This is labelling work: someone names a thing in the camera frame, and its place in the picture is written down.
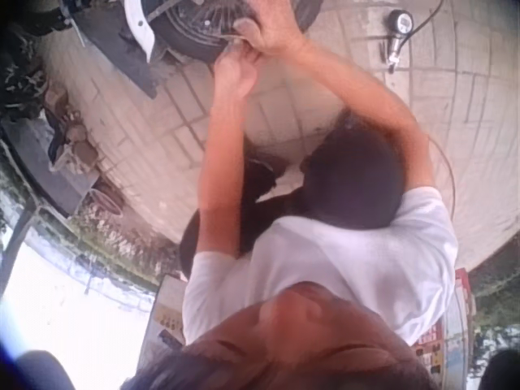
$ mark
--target person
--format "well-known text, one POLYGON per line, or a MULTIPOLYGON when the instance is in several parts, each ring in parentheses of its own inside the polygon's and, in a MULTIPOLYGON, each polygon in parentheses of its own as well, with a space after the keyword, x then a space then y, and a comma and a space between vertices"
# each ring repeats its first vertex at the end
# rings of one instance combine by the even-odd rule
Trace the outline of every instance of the person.
POLYGON ((457 239, 428 137, 378 80, 308 40, 290 0, 247 1, 256 20, 234 27, 248 43, 214 65, 199 211, 181 245, 186 346, 123 389, 434 389, 410 345, 447 308, 457 239), (258 52, 348 107, 303 186, 265 202, 279 172, 244 157, 242 131, 258 52))

